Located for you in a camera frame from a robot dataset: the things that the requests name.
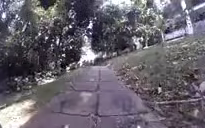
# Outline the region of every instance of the foliage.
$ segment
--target foliage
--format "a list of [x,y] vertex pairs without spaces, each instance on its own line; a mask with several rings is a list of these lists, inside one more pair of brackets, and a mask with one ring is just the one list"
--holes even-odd
[[136,49],[133,36],[159,42],[157,11],[151,1],[139,3],[98,8],[94,0],[0,0],[0,88],[22,90],[39,73],[65,71],[80,60],[85,36],[107,55]]
[[61,72],[80,60],[86,26],[82,24],[89,16],[85,19],[78,16],[82,16],[80,8],[86,5],[80,1],[72,4],[75,2],[72,0],[45,2],[0,1],[1,91],[20,90],[23,84],[18,84],[19,81],[34,82],[38,73]]
[[162,42],[164,22],[152,1],[136,0],[133,6],[126,8],[109,5],[99,10],[94,19],[92,48],[96,52],[133,50],[134,36],[142,38],[143,46]]

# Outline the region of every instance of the fallen leaves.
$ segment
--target fallen leaves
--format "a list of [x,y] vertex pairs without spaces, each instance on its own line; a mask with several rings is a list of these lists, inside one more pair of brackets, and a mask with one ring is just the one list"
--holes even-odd
[[168,117],[167,126],[205,127],[205,38],[172,43],[164,54],[153,54],[161,53],[155,50],[129,57],[119,70],[129,88],[161,105],[156,110]]

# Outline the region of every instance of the ground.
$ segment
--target ground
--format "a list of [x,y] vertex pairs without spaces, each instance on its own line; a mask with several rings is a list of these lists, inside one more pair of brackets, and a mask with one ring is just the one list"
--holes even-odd
[[91,66],[76,71],[70,79],[53,82],[56,93],[42,86],[38,89],[42,92],[38,91],[35,97],[32,94],[22,105],[4,108],[7,113],[1,110],[3,128],[166,128],[160,123],[161,117],[147,108],[108,67]]
[[106,62],[170,128],[205,127],[205,37],[154,46]]
[[[141,97],[143,99],[144,102],[142,104],[140,103],[141,105],[144,106],[144,104],[146,104],[146,106],[149,106],[149,108],[147,108],[149,109],[149,114],[139,114],[137,118],[135,118],[135,116],[129,115],[128,118],[123,118],[123,115],[119,115],[118,119],[106,118],[103,119],[104,121],[109,122],[109,120],[112,120],[110,123],[114,123],[120,122],[121,120],[121,123],[119,123],[121,125],[128,124],[129,122],[137,124],[141,121],[140,124],[144,123],[143,125],[145,125],[147,124],[145,123],[145,119],[148,119],[147,117],[149,117],[149,121],[151,121],[153,120],[151,119],[151,115],[156,115],[156,118],[154,120],[163,125],[166,125],[166,127],[169,128],[205,127],[205,37],[191,37],[171,42],[169,44],[166,44],[165,46],[153,46],[149,49],[139,50],[133,53],[122,55],[117,58],[113,58],[105,62],[104,65],[115,70],[117,75],[119,75],[120,78],[125,82],[123,86],[130,88],[136,94],[138,94],[138,97]],[[97,118],[98,115],[94,112],[102,114],[99,114],[99,117],[116,117],[113,112],[119,113],[119,109],[116,109],[116,107],[113,106],[114,111],[108,111],[112,107],[107,107],[106,104],[104,106],[103,104],[100,104],[102,109],[97,109],[96,111],[88,109],[88,107],[84,107],[84,105],[82,106],[83,109],[70,109],[69,107],[65,107],[64,109],[61,109],[62,107],[60,107],[60,109],[55,108],[55,110],[59,110],[58,113],[62,113],[61,115],[51,115],[50,112],[45,111],[47,109],[42,109],[44,106],[48,106],[48,102],[49,104],[51,104],[51,102],[53,104],[53,97],[55,96],[56,99],[56,95],[58,97],[67,97],[65,92],[70,92],[70,82],[67,81],[70,81],[73,78],[78,78],[77,75],[80,72],[88,71],[89,70],[86,70],[86,68],[75,70],[74,72],[70,72],[65,76],[61,76],[61,78],[57,81],[33,89],[31,93],[27,93],[25,96],[14,95],[8,96],[7,98],[1,98],[0,106],[3,107],[0,107],[0,123],[3,125],[3,128],[18,128],[25,123],[26,127],[28,127],[30,123],[27,122],[29,122],[30,120],[35,120],[37,117],[35,117],[34,115],[42,116],[42,113],[47,120],[53,120],[54,118],[57,119],[59,116],[61,117],[61,119],[67,119],[67,117],[64,117],[64,114],[75,116],[77,113],[83,113],[83,115],[81,116],[87,118],[69,118],[68,120],[70,120],[71,122],[73,120],[79,120],[83,124],[87,122],[86,124],[89,124],[90,126],[92,126],[92,123],[94,124],[96,122],[97,124],[98,121],[101,121]],[[103,97],[105,98],[101,100],[95,99],[95,97],[97,97],[95,95],[98,95],[98,91],[102,89],[101,87],[103,87],[100,84],[96,84],[96,87],[91,86],[92,84],[90,84],[90,86],[88,86],[87,84],[82,84],[81,86],[77,86],[76,88],[71,88],[74,89],[74,92],[84,91],[87,93],[71,93],[70,95],[73,95],[73,97],[80,97],[80,95],[84,97],[94,97],[92,98],[92,100],[90,100],[94,102],[109,102],[109,100],[107,99],[113,97],[113,94],[110,93],[112,91],[109,90],[107,90],[108,92],[106,92],[106,95],[103,94]],[[109,89],[118,91],[119,87],[120,86],[112,86],[111,88],[109,87]],[[117,93],[117,95],[119,96],[114,96],[116,97],[115,99],[119,99],[122,96],[122,94],[120,93]],[[75,101],[75,98],[73,100],[69,98],[62,100]],[[118,101],[117,104],[126,105],[131,103],[129,102],[129,100],[115,101]],[[139,110],[128,109],[128,105],[124,108],[125,109],[121,110]]]

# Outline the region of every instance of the walkway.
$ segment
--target walkway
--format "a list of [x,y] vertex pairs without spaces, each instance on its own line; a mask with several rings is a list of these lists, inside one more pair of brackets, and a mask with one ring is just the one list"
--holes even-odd
[[71,82],[23,128],[165,128],[107,67],[89,67]]

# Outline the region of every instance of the paving slab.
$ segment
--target paving slab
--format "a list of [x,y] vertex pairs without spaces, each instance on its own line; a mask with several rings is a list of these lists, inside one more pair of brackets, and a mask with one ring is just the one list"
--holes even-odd
[[89,117],[42,112],[21,128],[92,128],[92,125]]
[[98,82],[100,91],[122,91],[125,90],[124,84],[119,81],[100,81]]
[[98,82],[72,82],[73,88],[76,91],[96,91]]
[[87,116],[96,113],[97,94],[69,91],[53,98],[47,108],[56,113]]
[[166,128],[159,122],[146,122],[139,116],[101,117],[97,128]]
[[142,100],[129,90],[99,93],[100,116],[146,113],[148,109]]

